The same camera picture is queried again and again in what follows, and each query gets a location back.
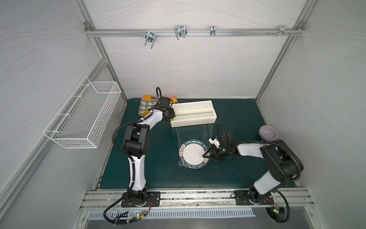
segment white plate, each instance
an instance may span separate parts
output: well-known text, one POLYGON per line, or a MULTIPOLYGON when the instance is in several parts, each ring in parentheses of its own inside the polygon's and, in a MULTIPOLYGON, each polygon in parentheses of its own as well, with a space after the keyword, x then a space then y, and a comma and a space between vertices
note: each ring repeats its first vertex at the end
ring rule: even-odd
POLYGON ((208 147, 198 139, 185 141, 179 149, 179 158, 185 167, 199 169, 207 164, 208 158, 203 158, 208 147))

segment white box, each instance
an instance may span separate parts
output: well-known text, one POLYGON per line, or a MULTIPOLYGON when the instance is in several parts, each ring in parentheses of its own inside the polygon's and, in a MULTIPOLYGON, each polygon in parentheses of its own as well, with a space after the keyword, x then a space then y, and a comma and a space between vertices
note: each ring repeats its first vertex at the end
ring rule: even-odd
POLYGON ((172 105, 175 118, 170 120, 172 127, 193 126, 216 122, 216 112, 212 101, 176 103, 172 105))

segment metal hook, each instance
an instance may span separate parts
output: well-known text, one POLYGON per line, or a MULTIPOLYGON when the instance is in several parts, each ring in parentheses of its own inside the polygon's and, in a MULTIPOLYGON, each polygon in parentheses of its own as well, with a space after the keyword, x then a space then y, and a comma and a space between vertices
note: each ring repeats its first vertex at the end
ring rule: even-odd
POLYGON ((285 26, 281 26, 280 30, 278 31, 278 33, 276 33, 278 37, 280 37, 281 35, 287 35, 287 36, 290 36, 289 33, 286 33, 285 32, 285 26))
POLYGON ((152 33, 152 32, 147 32, 146 35, 145 35, 145 38, 146 38, 145 46, 146 46, 147 42, 152 42, 151 43, 151 48, 153 48, 154 42, 156 40, 155 34, 152 33))
POLYGON ((211 37, 214 37, 216 35, 216 27, 214 25, 211 26, 210 34, 211 34, 211 37))
POLYGON ((181 35, 183 38, 186 37, 187 34, 187 28, 185 25, 179 25, 174 28, 175 35, 177 36, 177 39, 179 40, 179 35, 181 35))

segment bowl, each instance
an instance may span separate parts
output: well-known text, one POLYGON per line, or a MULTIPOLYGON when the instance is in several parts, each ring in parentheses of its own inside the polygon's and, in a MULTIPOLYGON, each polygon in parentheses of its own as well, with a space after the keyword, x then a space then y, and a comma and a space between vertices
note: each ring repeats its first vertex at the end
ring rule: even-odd
POLYGON ((271 126, 261 126, 259 128, 259 136, 265 141, 274 141, 277 139, 277 131, 271 126))

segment metal bracket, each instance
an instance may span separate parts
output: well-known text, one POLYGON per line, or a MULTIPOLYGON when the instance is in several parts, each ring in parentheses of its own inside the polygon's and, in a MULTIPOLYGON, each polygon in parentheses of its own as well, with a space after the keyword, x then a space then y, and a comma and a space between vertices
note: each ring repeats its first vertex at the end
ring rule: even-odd
POLYGON ((293 35, 293 34, 290 34, 290 33, 286 33, 286 32, 285 32, 285 26, 284 26, 284 25, 282 25, 282 26, 280 27, 280 30, 279 30, 276 34, 277 34, 277 36, 278 36, 278 37, 280 37, 280 36, 282 36, 282 35, 287 35, 287 36, 291 36, 291 35, 293 35))
MULTIPOLYGON (((262 203, 254 204, 248 195, 248 191, 235 190, 234 191, 235 204, 236 205, 268 205, 271 204, 269 201, 264 200, 262 203)), ((270 194, 266 195, 265 198, 273 202, 273 198, 270 194)))
MULTIPOLYGON (((160 205, 160 192, 147 192, 147 197, 151 201, 152 207, 159 207, 160 205)), ((149 202, 146 201, 145 204, 139 207, 148 207, 149 202)), ((134 204, 131 203, 131 199, 129 196, 127 196, 124 200, 121 202, 121 207, 136 207, 134 204)))
POLYGON ((179 40, 179 36, 182 36, 183 38, 186 37, 187 34, 187 28, 185 25, 179 25, 174 28, 175 35, 177 36, 177 39, 179 40))
POLYGON ((92 30, 92 25, 90 22, 84 22, 85 25, 85 31, 91 31, 92 30))
POLYGON ((215 26, 211 26, 211 29, 210 29, 210 34, 211 34, 211 37, 214 37, 216 35, 216 28, 215 26))
POLYGON ((297 30, 303 30, 304 29, 305 21, 299 21, 298 25, 296 26, 297 30))
POLYGON ((153 48, 154 42, 156 40, 155 34, 151 33, 151 32, 147 32, 146 35, 145 35, 145 38, 146 38, 145 46, 146 46, 147 42, 152 42, 151 43, 151 48, 153 48))

